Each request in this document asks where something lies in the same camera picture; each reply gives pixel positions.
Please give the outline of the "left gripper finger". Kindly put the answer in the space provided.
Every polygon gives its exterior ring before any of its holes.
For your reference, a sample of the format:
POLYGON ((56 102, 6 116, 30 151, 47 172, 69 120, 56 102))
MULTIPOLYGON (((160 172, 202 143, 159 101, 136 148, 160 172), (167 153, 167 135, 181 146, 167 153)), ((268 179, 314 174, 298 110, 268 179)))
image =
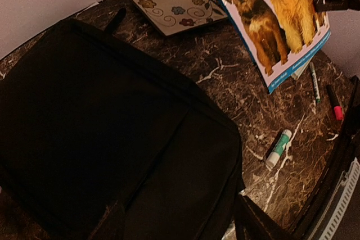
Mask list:
POLYGON ((244 229, 252 239, 296 239, 272 220, 248 196, 237 195, 233 217, 237 239, 245 239, 244 229))

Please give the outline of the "dog picture book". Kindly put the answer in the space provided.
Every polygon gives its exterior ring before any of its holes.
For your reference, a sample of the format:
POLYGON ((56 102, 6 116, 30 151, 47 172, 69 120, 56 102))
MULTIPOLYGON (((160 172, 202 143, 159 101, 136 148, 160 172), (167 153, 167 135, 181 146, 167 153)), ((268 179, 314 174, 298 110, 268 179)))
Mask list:
POLYGON ((310 60, 330 36, 313 0, 219 0, 269 93, 310 60))

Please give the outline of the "black student bag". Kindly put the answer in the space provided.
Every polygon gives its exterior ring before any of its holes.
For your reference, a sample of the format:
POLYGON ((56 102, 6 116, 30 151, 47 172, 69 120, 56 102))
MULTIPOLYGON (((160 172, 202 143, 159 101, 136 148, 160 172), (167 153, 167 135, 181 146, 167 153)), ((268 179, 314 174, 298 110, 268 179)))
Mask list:
POLYGON ((1 186, 53 239, 221 239, 236 124, 113 32, 60 21, 1 81, 1 186))

